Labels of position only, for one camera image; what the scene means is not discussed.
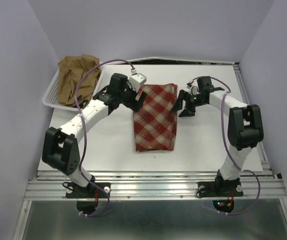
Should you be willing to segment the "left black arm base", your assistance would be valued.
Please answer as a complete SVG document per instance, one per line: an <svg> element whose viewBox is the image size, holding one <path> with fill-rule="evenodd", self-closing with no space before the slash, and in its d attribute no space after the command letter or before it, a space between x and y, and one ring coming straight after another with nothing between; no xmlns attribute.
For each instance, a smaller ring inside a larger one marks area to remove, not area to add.
<svg viewBox="0 0 287 240"><path fill-rule="evenodd" d="M64 181L62 186L65 188L65 197L67 199L101 199L110 196L110 193L101 191L99 188L105 187L111 188L110 182L96 182L98 187L91 185L90 183L86 187L81 187L73 182Z"/></svg>

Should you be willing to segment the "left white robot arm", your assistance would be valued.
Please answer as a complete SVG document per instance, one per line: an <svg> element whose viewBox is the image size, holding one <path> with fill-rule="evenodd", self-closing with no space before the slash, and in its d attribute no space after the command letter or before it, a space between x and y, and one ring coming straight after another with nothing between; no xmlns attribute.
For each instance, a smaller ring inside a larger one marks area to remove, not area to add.
<svg viewBox="0 0 287 240"><path fill-rule="evenodd" d="M41 160L66 175L83 197L94 193L95 183L93 176L82 167L80 141L86 141L89 130L120 105L138 112L147 96L144 91L140 92L146 81L142 73L129 77L114 73L109 84L98 91L80 113L60 127L50 127L45 132Z"/></svg>

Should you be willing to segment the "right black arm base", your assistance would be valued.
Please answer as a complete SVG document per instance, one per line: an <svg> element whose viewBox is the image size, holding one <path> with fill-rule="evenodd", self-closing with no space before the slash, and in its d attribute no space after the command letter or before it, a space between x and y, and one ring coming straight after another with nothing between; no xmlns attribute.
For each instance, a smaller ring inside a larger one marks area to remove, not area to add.
<svg viewBox="0 0 287 240"><path fill-rule="evenodd" d="M234 180L224 180L219 171L214 181L200 181L197 186L197 198L232 198L244 195L239 177Z"/></svg>

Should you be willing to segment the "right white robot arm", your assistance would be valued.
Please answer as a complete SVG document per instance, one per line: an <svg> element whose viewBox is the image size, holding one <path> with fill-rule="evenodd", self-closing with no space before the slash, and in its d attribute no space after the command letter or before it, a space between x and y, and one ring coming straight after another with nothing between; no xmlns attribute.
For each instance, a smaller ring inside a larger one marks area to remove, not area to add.
<svg viewBox="0 0 287 240"><path fill-rule="evenodd" d="M218 170L221 177L213 183L214 191L225 195L232 189L230 181L240 177L245 171L244 163L264 138L261 109L230 96L231 88L220 81L215 87L212 76L199 76L187 83L188 90L180 90L177 100L170 110L180 112L179 117L193 117L196 108L211 105L220 110L221 135L226 158Z"/></svg>

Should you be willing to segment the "red plaid skirt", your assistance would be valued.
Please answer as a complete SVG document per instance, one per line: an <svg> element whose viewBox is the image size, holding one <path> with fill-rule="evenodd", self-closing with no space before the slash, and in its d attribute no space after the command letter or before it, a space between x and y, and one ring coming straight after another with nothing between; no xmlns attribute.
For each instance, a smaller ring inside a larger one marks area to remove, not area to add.
<svg viewBox="0 0 287 240"><path fill-rule="evenodd" d="M145 84L139 92L147 96L139 112L133 113L135 151L173 151L178 115L171 109L177 101L178 86L174 83Z"/></svg>

